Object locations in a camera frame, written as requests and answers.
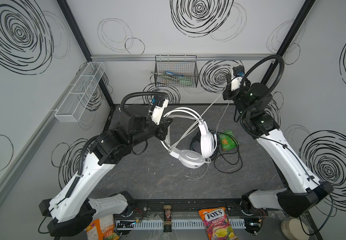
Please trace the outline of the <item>white headphones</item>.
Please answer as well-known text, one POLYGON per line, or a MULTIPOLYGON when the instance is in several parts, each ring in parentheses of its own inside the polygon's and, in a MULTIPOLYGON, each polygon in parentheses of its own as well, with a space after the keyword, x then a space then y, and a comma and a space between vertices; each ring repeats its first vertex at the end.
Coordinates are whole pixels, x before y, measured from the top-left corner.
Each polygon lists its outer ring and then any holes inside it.
POLYGON ((204 164, 211 163, 211 156, 214 155, 216 148, 218 147, 216 134, 213 134, 207 122, 202 116, 195 110, 187 107, 178 107, 164 115, 165 118, 174 119, 190 119, 195 122, 193 125, 183 134, 180 140, 186 138, 193 131, 198 130, 195 136, 193 136, 190 147, 188 149, 180 150, 177 148, 179 141, 175 144, 171 143, 170 127, 166 138, 161 141, 163 147, 169 152, 170 156, 179 160, 181 164, 190 169, 197 169, 204 164))

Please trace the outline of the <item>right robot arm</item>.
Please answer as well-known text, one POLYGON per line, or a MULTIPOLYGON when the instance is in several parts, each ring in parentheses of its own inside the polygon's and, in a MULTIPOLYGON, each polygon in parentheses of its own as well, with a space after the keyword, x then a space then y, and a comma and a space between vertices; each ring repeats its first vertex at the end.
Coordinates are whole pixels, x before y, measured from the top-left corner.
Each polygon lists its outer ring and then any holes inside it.
POLYGON ((227 85, 223 91, 224 100, 232 101, 235 108, 234 121, 256 140, 270 155, 285 178, 286 187, 280 190, 252 190, 242 196, 241 209, 252 216, 261 209, 282 210, 294 218, 300 218, 326 197, 330 197, 333 187, 322 181, 306 166, 287 143, 277 122, 265 109, 272 100, 272 91, 279 84, 285 63, 279 55, 269 55, 247 72, 241 65, 227 75, 227 85), (273 60, 279 64, 277 76, 270 87, 263 83, 251 83, 248 76, 263 63, 273 60))

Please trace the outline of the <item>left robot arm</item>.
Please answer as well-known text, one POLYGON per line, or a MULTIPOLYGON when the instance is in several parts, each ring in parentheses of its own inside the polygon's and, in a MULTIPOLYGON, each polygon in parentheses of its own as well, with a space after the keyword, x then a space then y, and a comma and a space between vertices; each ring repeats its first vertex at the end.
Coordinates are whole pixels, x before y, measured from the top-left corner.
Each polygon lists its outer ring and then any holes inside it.
POLYGON ((133 214, 135 200, 126 191, 101 199, 89 195, 123 157, 135 154, 136 145, 153 137, 165 139, 172 123, 163 117, 168 103, 169 95, 156 91, 131 93, 122 99, 118 126, 90 138, 81 149, 77 172, 54 198, 40 203, 42 215, 51 218, 47 234, 56 240, 72 237, 99 218, 133 214))

